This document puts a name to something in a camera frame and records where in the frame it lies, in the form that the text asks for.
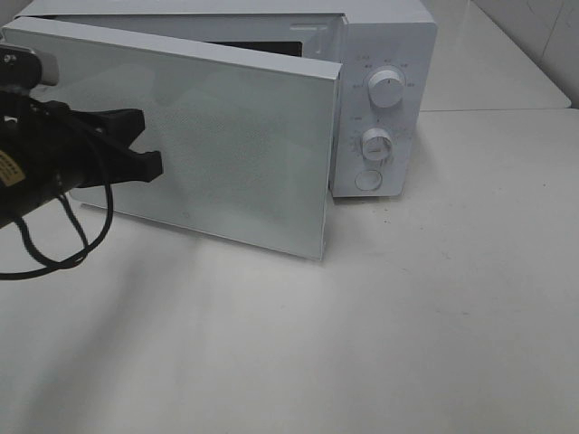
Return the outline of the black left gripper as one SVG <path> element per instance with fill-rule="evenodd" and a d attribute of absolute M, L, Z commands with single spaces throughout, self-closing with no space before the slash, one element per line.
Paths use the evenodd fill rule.
<path fill-rule="evenodd" d="M 131 145 L 145 131 L 140 109 L 79 111 L 64 105 L 68 119 L 89 131 L 101 130 L 121 145 Z M 80 185 L 150 183 L 162 174 L 159 151 L 136 153 L 100 148 L 88 156 L 87 143 L 41 104 L 24 95 L 1 94 L 1 186 L 61 179 L 68 188 Z"/>

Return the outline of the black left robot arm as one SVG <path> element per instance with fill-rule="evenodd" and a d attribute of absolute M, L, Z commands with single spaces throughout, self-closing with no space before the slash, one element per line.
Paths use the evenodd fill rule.
<path fill-rule="evenodd" d="M 83 112 L 2 92 L 1 224 L 76 188 L 155 180 L 160 152 L 131 148 L 145 129 L 140 109 Z"/>

